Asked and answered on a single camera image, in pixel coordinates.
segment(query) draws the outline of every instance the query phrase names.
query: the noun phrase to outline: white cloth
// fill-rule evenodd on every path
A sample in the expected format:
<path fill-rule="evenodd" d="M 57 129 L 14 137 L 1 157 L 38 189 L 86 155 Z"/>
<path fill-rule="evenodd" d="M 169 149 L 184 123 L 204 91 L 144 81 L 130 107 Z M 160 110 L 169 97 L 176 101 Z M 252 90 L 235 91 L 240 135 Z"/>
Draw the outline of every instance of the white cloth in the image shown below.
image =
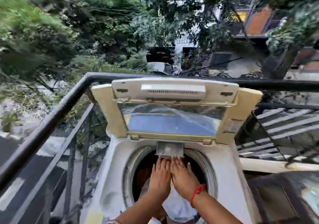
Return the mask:
<path fill-rule="evenodd" d="M 142 187 L 139 198 L 146 194 L 148 186 L 150 184 L 150 180 L 150 178 L 146 180 L 145 184 Z M 188 222 L 190 220 L 193 220 L 194 217 L 197 215 L 197 210 L 192 208 L 190 203 L 177 193 L 173 184 L 171 184 L 171 192 L 168 198 L 163 202 L 162 206 L 166 211 L 168 217 L 174 222 Z"/>

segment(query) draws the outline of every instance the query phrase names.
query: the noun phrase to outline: washing machine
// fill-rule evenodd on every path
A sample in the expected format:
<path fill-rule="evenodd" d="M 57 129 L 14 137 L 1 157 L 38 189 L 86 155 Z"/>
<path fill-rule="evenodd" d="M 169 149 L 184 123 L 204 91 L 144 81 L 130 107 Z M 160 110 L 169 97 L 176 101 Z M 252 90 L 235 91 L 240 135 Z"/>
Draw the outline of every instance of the washing machine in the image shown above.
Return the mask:
<path fill-rule="evenodd" d="M 114 80 L 91 90 L 111 142 L 82 223 L 112 220 L 132 206 L 141 192 L 140 173 L 150 175 L 159 154 L 184 157 L 211 196 L 242 223 L 254 223 L 234 136 L 260 91 L 168 77 Z"/>

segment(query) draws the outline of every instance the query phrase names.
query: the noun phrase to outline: person's left hand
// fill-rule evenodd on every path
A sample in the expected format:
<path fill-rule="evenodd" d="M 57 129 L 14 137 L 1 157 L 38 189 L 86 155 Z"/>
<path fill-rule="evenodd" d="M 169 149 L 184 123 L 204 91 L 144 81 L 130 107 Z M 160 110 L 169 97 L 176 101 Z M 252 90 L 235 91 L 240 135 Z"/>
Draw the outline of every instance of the person's left hand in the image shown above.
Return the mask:
<path fill-rule="evenodd" d="M 162 201 L 167 199 L 171 192 L 171 162 L 169 160 L 159 156 L 156 166 L 153 165 L 147 192 L 153 194 L 155 198 L 161 198 Z"/>

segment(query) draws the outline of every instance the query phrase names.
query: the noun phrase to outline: red string bracelet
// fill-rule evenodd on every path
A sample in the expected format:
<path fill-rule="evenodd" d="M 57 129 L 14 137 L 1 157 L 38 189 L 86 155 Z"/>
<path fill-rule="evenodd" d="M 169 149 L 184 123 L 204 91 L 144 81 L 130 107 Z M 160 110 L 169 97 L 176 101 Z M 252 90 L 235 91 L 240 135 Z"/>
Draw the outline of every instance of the red string bracelet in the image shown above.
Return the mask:
<path fill-rule="evenodd" d="M 190 198 L 190 206 L 194 208 L 193 206 L 193 199 L 196 194 L 199 194 L 202 190 L 205 190 L 205 185 L 201 184 L 200 186 L 197 187 L 197 189 L 194 191 L 192 194 L 192 198 Z"/>

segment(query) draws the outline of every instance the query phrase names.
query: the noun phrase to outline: black handrail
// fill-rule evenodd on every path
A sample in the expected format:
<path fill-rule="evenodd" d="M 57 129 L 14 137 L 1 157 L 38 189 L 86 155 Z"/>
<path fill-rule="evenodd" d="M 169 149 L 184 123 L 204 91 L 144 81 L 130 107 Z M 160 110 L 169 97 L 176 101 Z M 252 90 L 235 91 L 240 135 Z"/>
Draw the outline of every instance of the black handrail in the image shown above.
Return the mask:
<path fill-rule="evenodd" d="M 94 82 L 111 83 L 116 79 L 160 77 L 157 75 L 137 75 L 137 74 L 113 74 L 113 73 L 87 73 L 70 90 L 54 110 L 42 121 L 41 125 L 35 129 L 22 145 L 12 154 L 0 169 L 0 195 L 3 194 L 6 186 L 13 181 L 14 177 L 36 154 L 44 142 L 49 138 L 58 123 L 72 109 L 83 93 Z M 275 91 L 301 91 L 319 92 L 318 81 L 290 81 L 290 80 L 266 80 L 266 79 L 238 79 L 238 78 L 217 78 L 217 77 L 193 77 L 196 79 L 216 80 L 237 83 L 240 87 L 275 90 Z"/>

